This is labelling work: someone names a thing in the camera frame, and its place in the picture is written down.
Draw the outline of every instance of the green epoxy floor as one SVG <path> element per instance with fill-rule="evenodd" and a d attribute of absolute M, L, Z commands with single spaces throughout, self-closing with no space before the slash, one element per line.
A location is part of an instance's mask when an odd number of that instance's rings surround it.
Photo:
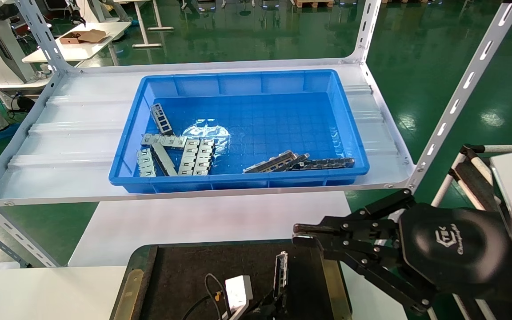
<path fill-rule="evenodd" d="M 418 158 L 437 120 L 489 26 L 500 1 L 475 0 L 463 10 L 463 0 L 441 0 L 434 4 L 382 5 L 368 56 L 368 65 L 413 158 Z M 205 61 L 242 61 L 339 57 L 349 55 L 355 45 L 362 6 L 292 8 L 286 0 L 280 8 L 252 8 L 235 0 L 226 8 L 203 13 L 189 4 L 181 11 L 176 0 L 159 0 L 162 22 L 174 32 L 149 32 L 150 42 L 164 48 L 132 49 L 142 43 L 138 28 L 115 44 L 120 63 L 163 64 Z M 147 26 L 154 26 L 150 4 L 142 7 Z M 55 33 L 70 28 L 57 24 Z M 112 65 L 103 50 L 83 66 Z M 0 142 L 0 152 L 8 141 Z M 463 143 L 512 144 L 512 28 L 493 57 L 443 148 L 437 154 L 416 197 L 429 202 L 437 191 L 457 150 Z M 352 209 L 361 207 L 388 190 L 347 192 Z M 29 205 L 6 208 L 61 264 L 67 263 L 97 203 Z M 445 207 L 469 205 L 451 187 Z M 0 238 L 35 265 L 3 229 Z M 0 253 L 0 261 L 8 257 Z M 453 300 L 436 306 L 438 315 L 459 318 L 449 312 Z"/>

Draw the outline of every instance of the plastic bin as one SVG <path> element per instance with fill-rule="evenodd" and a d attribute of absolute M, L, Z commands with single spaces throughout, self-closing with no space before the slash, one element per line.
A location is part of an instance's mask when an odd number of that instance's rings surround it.
<path fill-rule="evenodd" d="M 176 136 L 215 139 L 208 176 L 140 177 L 142 135 L 159 134 L 150 106 L 161 103 Z M 292 150 L 310 159 L 355 159 L 353 168 L 243 174 Z M 167 150 L 179 167 L 182 150 Z M 352 184 L 368 160 L 341 81 L 333 70 L 147 76 L 138 87 L 109 179 L 131 193 Z"/>

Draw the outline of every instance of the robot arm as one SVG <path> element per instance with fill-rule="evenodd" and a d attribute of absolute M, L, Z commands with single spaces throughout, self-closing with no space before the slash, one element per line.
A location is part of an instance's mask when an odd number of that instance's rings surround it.
<path fill-rule="evenodd" d="M 400 209 L 398 223 L 383 219 Z M 512 241 L 499 213 L 435 208 L 404 189 L 347 217 L 296 224 L 292 241 L 318 246 L 416 314 L 438 293 L 512 301 Z"/>

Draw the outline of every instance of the shelf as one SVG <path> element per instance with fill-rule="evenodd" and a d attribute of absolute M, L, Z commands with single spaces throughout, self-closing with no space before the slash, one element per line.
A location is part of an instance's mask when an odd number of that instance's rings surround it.
<path fill-rule="evenodd" d="M 366 65 L 341 59 L 250 61 L 83 68 L 67 74 L 38 118 L 26 119 L 24 140 L 8 165 L 1 164 L 0 205 L 271 194 L 382 188 L 406 180 L 414 170 L 396 124 Z M 343 83 L 370 171 L 351 186 L 215 190 L 136 195 L 112 186 L 108 172 L 138 84 L 146 75 L 209 72 L 334 69 Z"/>

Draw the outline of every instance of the white table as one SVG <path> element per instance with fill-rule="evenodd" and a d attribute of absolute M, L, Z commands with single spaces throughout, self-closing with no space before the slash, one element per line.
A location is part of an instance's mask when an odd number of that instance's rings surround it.
<path fill-rule="evenodd" d="M 84 61 L 91 59 L 96 55 L 96 53 L 98 53 L 98 51 L 107 46 L 110 50 L 110 55 L 112 55 L 114 65 L 120 65 L 118 57 L 116 56 L 116 51 L 114 50 L 114 45 L 112 45 L 112 40 L 121 35 L 124 30 L 130 26 L 130 24 L 130 22 L 101 22 L 99 24 L 88 23 L 86 26 L 79 24 L 68 32 L 95 29 L 106 32 L 106 38 L 103 39 L 100 43 L 80 44 L 62 44 L 60 40 L 57 39 L 56 44 L 57 47 L 59 47 L 60 53 L 62 53 L 65 61 Z M 22 61 L 25 63 L 47 62 L 47 57 L 45 56 L 45 53 L 42 49 L 38 49 L 30 55 L 24 57 Z"/>
<path fill-rule="evenodd" d="M 0 320 L 108 320 L 126 267 L 0 270 Z"/>
<path fill-rule="evenodd" d="M 143 44 L 134 44 L 132 47 L 134 48 L 152 48 L 152 47 L 161 47 L 161 43 L 149 43 L 148 34 L 146 33 L 146 28 L 144 26 L 144 19 L 142 19 L 142 12 L 140 11 L 140 5 L 138 2 L 142 1 L 150 1 L 150 0 L 114 0 L 114 2 L 133 2 L 134 6 L 136 6 L 136 15 L 138 16 L 138 22 L 140 23 L 140 31 L 142 31 L 142 38 L 144 39 Z M 153 12 L 155 13 L 155 20 L 157 21 L 157 27 L 150 27 L 148 30 L 150 31 L 171 31 L 174 30 L 173 27 L 163 27 L 161 25 L 161 17 L 159 16 L 159 8 L 157 6 L 157 0 L 152 0 L 153 2 Z"/>
<path fill-rule="evenodd" d="M 289 239 L 295 223 L 349 214 L 343 191 L 101 202 L 68 265 L 127 265 L 149 244 Z M 402 305 L 342 269 L 354 320 L 406 320 Z"/>

